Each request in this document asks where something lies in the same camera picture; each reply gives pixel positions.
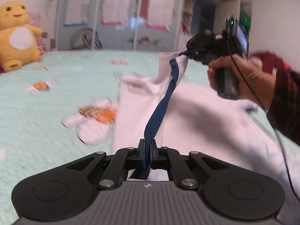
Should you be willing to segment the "right hand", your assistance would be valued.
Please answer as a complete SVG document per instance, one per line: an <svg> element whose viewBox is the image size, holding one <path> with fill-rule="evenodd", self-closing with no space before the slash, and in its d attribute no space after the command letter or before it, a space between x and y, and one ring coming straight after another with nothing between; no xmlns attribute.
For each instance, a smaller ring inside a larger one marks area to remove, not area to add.
<svg viewBox="0 0 300 225"><path fill-rule="evenodd" d="M217 89L216 72L220 68L232 69L241 99L251 100L265 110L270 108L275 93L275 76L259 70L237 54L222 56L208 64L207 75L214 90Z"/></svg>

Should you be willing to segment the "dark patterned right sleeve forearm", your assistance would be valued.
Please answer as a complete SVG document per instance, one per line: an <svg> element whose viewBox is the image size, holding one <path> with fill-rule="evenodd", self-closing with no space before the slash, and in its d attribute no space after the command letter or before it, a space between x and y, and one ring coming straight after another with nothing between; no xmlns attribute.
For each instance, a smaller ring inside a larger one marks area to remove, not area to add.
<svg viewBox="0 0 300 225"><path fill-rule="evenodd" d="M267 113L272 126L297 145L300 143L299 73L277 70L274 97Z"/></svg>

